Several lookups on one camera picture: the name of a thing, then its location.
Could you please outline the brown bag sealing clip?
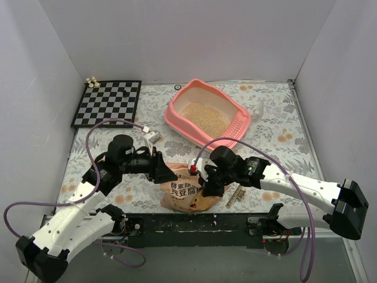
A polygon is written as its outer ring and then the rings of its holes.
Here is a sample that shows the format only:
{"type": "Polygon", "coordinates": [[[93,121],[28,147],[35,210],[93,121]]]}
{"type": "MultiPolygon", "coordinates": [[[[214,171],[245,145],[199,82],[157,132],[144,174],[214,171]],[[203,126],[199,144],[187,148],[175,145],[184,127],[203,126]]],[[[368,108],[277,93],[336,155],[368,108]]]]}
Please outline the brown bag sealing clip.
{"type": "Polygon", "coordinates": [[[243,189],[242,185],[238,185],[237,189],[232,194],[229,201],[226,203],[226,207],[230,208],[236,200],[242,200],[245,196],[246,191],[243,189]]]}

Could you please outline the orange cat litter bag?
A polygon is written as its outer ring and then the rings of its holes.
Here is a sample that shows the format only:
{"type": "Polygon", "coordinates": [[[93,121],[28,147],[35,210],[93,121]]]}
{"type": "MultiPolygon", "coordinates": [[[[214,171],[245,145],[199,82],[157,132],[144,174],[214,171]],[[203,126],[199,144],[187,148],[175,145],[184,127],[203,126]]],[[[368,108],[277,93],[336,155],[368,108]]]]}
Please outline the orange cat litter bag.
{"type": "Polygon", "coordinates": [[[216,205],[222,197],[202,194],[199,177],[189,174],[187,164],[167,163],[167,166],[176,174],[177,180],[160,185],[164,196],[160,203],[163,207],[178,212],[204,212],[216,205]]]}

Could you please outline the clear plastic litter scoop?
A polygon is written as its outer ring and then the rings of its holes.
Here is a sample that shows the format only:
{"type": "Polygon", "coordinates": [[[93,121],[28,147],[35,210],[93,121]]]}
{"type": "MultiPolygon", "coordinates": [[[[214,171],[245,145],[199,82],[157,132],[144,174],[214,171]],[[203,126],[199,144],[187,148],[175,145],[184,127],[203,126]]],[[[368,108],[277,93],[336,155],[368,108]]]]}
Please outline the clear plastic litter scoop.
{"type": "Polygon", "coordinates": [[[264,115],[264,99],[260,99],[258,105],[253,109],[252,120],[259,121],[264,115]]]}

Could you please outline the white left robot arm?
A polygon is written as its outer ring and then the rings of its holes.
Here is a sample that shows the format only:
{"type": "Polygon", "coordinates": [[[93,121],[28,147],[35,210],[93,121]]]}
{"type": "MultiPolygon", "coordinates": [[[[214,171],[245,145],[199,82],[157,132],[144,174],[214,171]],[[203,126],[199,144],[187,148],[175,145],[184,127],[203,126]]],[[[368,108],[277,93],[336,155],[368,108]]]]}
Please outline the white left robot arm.
{"type": "Polygon", "coordinates": [[[124,233],[124,212],[114,205],[100,209],[88,222],[84,218],[121,183],[124,174],[140,173],[155,184],[177,180],[155,147],[135,149],[130,136],[115,136],[65,207],[32,236],[18,239],[15,246],[22,264],[42,282],[57,282],[69,261],[97,238],[124,233]]]}

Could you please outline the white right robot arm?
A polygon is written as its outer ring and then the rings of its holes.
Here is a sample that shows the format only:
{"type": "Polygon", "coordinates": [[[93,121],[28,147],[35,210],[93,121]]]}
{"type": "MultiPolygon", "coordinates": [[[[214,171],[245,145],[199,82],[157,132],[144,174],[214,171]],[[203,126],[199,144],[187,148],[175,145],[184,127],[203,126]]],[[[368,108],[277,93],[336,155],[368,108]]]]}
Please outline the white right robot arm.
{"type": "Polygon", "coordinates": [[[191,161],[190,172],[200,176],[203,196],[222,196],[232,183],[272,191],[300,199],[303,206],[275,203],[268,214],[250,222],[259,235],[277,235],[296,228],[323,228],[351,240],[359,240],[369,203],[358,183],[325,182],[289,173],[272,160],[246,159],[226,146],[210,154],[212,164],[203,159],[191,161]]]}

